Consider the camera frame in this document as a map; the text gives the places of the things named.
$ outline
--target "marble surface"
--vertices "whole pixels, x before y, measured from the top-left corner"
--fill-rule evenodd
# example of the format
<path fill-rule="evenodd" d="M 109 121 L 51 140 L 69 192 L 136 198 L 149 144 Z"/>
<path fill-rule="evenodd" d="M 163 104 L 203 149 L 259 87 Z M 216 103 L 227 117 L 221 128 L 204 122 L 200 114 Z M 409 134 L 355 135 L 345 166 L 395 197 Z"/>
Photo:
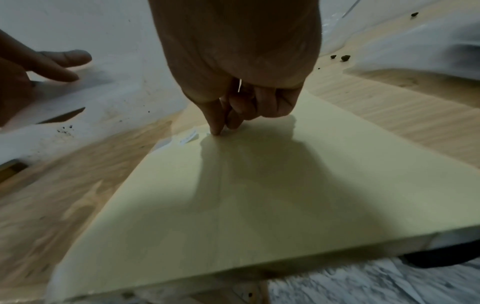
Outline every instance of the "marble surface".
<path fill-rule="evenodd" d="M 271 281 L 272 304 L 480 303 L 480 259 L 418 269 L 382 259 Z"/>

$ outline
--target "hand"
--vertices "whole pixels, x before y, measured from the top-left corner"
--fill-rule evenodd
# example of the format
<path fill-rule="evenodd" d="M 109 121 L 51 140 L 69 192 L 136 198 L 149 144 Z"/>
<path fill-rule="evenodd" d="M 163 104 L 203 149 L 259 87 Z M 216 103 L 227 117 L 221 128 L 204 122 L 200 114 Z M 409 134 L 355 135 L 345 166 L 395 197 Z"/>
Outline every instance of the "hand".
<path fill-rule="evenodd" d="M 212 134 L 292 111 L 320 51 L 318 0 L 149 1 L 171 73 Z"/>
<path fill-rule="evenodd" d="M 46 78 L 72 82 L 76 73 L 66 69 L 92 60 L 85 51 L 36 52 L 0 31 L 0 127 L 34 99 L 27 71 Z"/>

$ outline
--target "wood grain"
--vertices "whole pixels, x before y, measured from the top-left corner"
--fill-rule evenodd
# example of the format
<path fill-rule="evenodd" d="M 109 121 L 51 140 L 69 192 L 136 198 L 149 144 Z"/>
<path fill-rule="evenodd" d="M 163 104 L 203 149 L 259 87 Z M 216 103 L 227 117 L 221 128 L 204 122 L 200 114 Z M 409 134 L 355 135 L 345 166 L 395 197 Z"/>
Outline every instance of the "wood grain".
<path fill-rule="evenodd" d="M 336 52 L 338 60 L 319 58 L 305 89 L 395 134 L 480 168 L 478 82 L 409 71 L 349 70 L 365 42 L 473 6 L 479 5 L 471 0 L 444 1 L 424 9 L 421 19 L 399 18 L 357 35 Z M 340 62 L 341 55 L 351 59 Z M 181 114 L 33 166 L 2 183 L 0 300 L 40 298 L 53 267 L 152 146 L 203 122 L 190 106 Z"/>

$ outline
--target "paper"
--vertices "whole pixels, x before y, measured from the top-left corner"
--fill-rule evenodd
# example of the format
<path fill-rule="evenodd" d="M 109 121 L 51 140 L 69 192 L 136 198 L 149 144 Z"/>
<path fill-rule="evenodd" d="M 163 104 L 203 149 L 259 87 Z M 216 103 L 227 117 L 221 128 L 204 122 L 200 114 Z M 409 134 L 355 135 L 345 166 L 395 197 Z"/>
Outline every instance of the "paper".
<path fill-rule="evenodd" d="M 307 92 L 288 117 L 207 131 L 138 165 L 57 266 L 47 302 L 480 223 L 476 168 Z"/>

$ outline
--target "yellow sheet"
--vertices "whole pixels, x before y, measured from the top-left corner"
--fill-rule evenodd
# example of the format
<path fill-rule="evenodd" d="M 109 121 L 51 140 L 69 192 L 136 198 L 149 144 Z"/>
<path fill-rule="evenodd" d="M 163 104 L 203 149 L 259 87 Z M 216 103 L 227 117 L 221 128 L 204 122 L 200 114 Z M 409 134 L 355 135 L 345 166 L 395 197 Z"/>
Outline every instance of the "yellow sheet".
<path fill-rule="evenodd" d="M 480 174 L 303 92 L 293 114 L 148 155 L 57 267 L 49 301 L 480 223 Z"/>

